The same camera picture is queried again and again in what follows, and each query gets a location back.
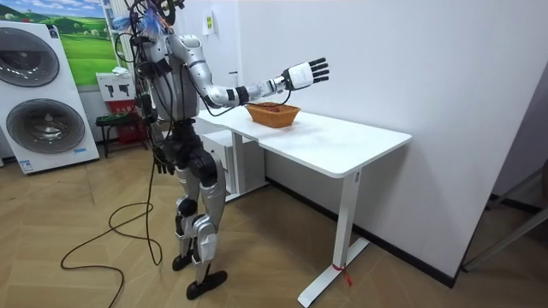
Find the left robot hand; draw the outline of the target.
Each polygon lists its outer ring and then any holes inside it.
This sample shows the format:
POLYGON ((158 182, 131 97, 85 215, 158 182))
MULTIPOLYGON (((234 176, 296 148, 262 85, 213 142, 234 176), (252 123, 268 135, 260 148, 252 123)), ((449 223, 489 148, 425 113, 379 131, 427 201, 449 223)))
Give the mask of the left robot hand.
POLYGON ((159 146, 154 146, 152 153, 159 174, 173 175, 175 173, 174 164, 165 156, 164 151, 159 146))

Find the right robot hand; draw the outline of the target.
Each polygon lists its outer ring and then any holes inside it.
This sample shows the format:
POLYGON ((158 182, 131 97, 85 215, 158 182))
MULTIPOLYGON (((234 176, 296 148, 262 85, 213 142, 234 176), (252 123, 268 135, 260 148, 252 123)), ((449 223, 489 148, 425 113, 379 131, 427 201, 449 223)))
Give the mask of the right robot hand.
POLYGON ((327 81, 330 73, 328 67, 329 63, 324 57, 321 57, 285 69, 282 72, 285 89, 289 91, 298 91, 313 84, 327 81))

